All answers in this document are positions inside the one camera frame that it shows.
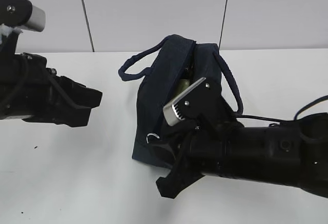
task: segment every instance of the bag handle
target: bag handle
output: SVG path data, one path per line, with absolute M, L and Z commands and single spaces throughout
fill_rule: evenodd
M 136 79 L 140 79 L 144 76 L 149 76 L 152 71 L 153 68 L 152 67 L 147 67 L 144 68 L 141 72 L 137 73 L 137 74 L 127 74 L 126 71 L 129 67 L 131 67 L 132 65 L 134 65 L 137 61 L 141 60 L 142 58 L 144 58 L 145 56 L 154 53 L 155 51 L 158 51 L 160 48 L 162 48 L 162 46 L 164 45 L 164 43 L 169 39 L 170 36 L 165 37 L 158 45 L 154 46 L 153 48 L 150 48 L 144 52 L 141 52 L 135 56 L 132 56 L 130 59 L 128 59 L 123 65 L 122 67 L 118 70 L 118 75 L 119 77 L 121 77 L 121 79 L 124 82 L 129 82 L 131 80 L 136 80 Z
M 242 100 L 240 97 L 237 82 L 236 82 L 234 76 L 232 75 L 228 64 L 226 63 L 226 61 L 224 61 L 224 59 L 220 56 L 220 54 L 216 51 L 213 51 L 213 55 L 214 55 L 217 63 L 219 64 L 221 71 L 222 71 L 223 75 L 225 76 L 225 79 L 228 82 L 228 85 L 232 91 L 232 94 L 234 95 L 234 97 L 237 101 L 238 110 L 235 112 L 235 114 L 241 115 L 243 113 L 244 107 L 243 107 Z

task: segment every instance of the wire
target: wire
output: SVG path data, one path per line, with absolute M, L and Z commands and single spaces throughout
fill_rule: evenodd
M 314 105 L 317 105 L 318 103 L 321 103 L 321 102 L 326 101 L 326 100 L 328 100 L 328 95 L 327 95 L 327 96 L 320 97 L 320 98 L 318 98 L 318 99 L 312 101 L 311 103 L 305 105 L 302 109 L 300 109 L 300 110 L 296 113 L 296 115 L 294 116 L 294 120 L 297 120 L 297 117 L 299 116 L 300 113 L 302 113 L 302 112 L 304 112 L 305 110 L 307 110 L 307 109 L 313 107 Z
M 18 92 L 23 87 L 23 85 L 27 79 L 27 76 L 29 73 L 29 66 L 27 63 L 27 58 L 24 55 L 21 55 L 21 56 L 22 56 L 22 61 L 23 61 L 23 64 L 22 64 L 23 71 L 24 71 L 23 75 L 17 82 L 16 86 L 11 90 L 11 92 L 0 102 L 0 111 L 2 109 L 4 109 L 5 106 L 13 100 L 13 98 L 18 94 Z
M 267 120 L 267 121 L 273 121 L 275 123 L 284 123 L 284 122 L 286 122 L 286 120 L 280 120 L 280 119 L 268 118 L 268 117 L 262 117 L 262 116 L 255 116 L 255 115 L 236 115 L 236 118 Z

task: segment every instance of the navy blue bag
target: navy blue bag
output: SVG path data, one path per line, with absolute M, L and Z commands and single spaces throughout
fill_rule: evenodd
M 143 57 L 160 50 L 151 67 L 138 74 L 126 74 L 126 70 Z M 144 77 L 139 86 L 137 97 L 137 131 L 132 158 L 147 164 L 167 167 L 152 154 L 146 137 L 150 133 L 160 136 L 163 107 L 172 98 L 186 70 L 191 71 L 191 84 L 201 77 L 210 77 L 221 83 L 222 73 L 236 98 L 238 110 L 243 110 L 237 84 L 223 58 L 219 55 L 216 44 L 196 44 L 195 41 L 173 34 L 167 36 L 157 46 L 132 56 L 119 69 L 123 81 Z

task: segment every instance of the black cable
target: black cable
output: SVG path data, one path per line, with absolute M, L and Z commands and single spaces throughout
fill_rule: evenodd
M 328 100 L 328 95 L 323 96 L 323 97 L 320 97 L 320 98 L 318 98 L 318 99 L 312 101 L 311 103 L 305 105 L 302 109 L 300 109 L 300 110 L 296 113 L 296 115 L 294 116 L 294 120 L 297 120 L 297 117 L 299 116 L 300 113 L 302 113 L 302 112 L 304 112 L 305 110 L 307 110 L 307 109 L 313 107 L 314 105 L 317 105 L 318 103 L 321 103 L 321 102 L 326 101 L 326 100 Z
M 262 117 L 262 116 L 255 116 L 255 115 L 236 115 L 236 118 L 267 120 L 267 121 L 273 121 L 275 123 L 284 123 L 284 122 L 286 122 L 286 120 L 280 120 L 280 119 L 268 118 L 268 117 Z
M 50 84 L 55 88 L 55 90 L 59 93 L 59 95 L 64 99 L 64 101 L 71 106 L 73 109 L 85 109 L 87 107 L 82 105 L 77 105 L 68 95 L 67 93 L 61 88 L 61 86 L 54 80 L 54 78 L 49 74 L 47 69 L 42 65 L 39 64 L 40 68 L 42 69 L 44 75 L 47 77 Z
M 17 93 L 23 87 L 23 85 L 27 79 L 27 76 L 29 73 L 29 66 L 27 63 L 27 58 L 24 55 L 21 55 L 21 56 L 22 56 L 22 63 L 23 63 L 22 64 L 23 75 L 17 82 L 16 86 L 11 90 L 11 92 L 0 102 L 0 111 L 3 110 L 5 108 L 5 106 L 14 99 L 14 97 L 17 95 Z

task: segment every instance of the white table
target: white table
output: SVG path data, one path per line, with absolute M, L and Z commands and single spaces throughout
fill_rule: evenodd
M 168 171 L 131 159 L 140 81 L 124 83 L 117 70 L 132 54 L 43 54 L 59 75 L 104 95 L 84 128 L 0 121 L 0 223 L 328 222 L 328 199 L 258 182 L 204 177 L 175 200 L 161 198 L 155 181 Z M 328 93 L 328 49 L 222 55 L 239 84 L 245 114 L 289 119 Z M 154 55 L 131 72 L 152 59 Z M 328 111 L 327 104 L 310 112 L 323 111 Z

